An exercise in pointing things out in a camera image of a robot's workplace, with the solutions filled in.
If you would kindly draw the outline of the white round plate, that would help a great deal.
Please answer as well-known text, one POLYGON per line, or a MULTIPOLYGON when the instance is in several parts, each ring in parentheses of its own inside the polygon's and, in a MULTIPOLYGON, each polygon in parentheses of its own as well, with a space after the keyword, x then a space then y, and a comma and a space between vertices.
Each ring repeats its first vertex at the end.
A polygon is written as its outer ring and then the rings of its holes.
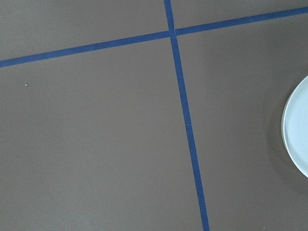
POLYGON ((298 170, 308 175, 308 78, 290 94, 282 114, 282 140, 298 170))

